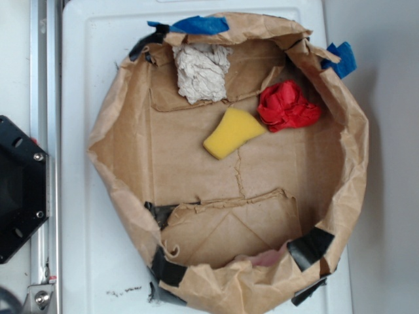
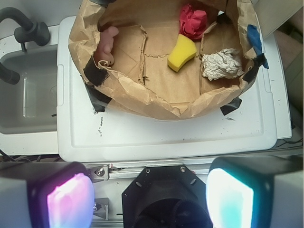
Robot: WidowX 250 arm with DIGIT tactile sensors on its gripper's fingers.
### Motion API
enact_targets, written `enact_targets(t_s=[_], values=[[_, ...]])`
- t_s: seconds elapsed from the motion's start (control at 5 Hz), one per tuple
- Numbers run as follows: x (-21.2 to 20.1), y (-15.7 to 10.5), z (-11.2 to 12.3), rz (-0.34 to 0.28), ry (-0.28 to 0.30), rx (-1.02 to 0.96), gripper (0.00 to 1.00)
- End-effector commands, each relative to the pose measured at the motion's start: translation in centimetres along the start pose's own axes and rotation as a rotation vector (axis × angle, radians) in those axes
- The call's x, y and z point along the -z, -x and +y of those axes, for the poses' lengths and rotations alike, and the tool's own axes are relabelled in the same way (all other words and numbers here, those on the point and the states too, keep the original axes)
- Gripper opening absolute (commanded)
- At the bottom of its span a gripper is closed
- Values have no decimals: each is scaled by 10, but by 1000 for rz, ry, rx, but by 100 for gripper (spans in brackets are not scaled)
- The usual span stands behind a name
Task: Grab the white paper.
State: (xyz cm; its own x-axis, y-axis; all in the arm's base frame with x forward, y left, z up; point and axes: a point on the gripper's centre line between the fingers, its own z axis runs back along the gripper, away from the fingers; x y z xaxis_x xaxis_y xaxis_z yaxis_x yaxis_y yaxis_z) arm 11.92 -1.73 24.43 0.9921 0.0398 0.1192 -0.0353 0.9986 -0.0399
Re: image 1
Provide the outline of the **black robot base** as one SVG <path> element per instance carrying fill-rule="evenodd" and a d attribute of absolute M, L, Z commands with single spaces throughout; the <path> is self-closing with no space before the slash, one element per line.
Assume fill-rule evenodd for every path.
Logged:
<path fill-rule="evenodd" d="M 1 116 L 1 263 L 6 264 L 48 219 L 48 154 Z"/>

